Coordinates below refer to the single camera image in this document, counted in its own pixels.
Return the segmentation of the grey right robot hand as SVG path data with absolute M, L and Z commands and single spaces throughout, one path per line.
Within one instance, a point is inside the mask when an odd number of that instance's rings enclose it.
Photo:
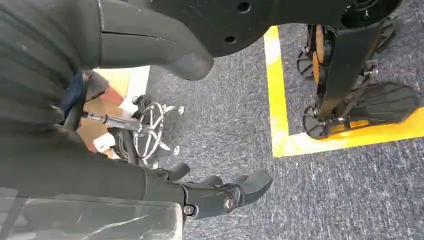
M 179 183 L 156 170 L 94 153 L 60 126 L 59 104 L 75 76 L 95 68 L 156 65 L 191 81 L 214 60 L 181 22 L 121 0 L 0 3 L 0 187 L 18 197 L 59 195 L 174 202 L 198 219 L 259 200 L 264 170 L 222 184 Z

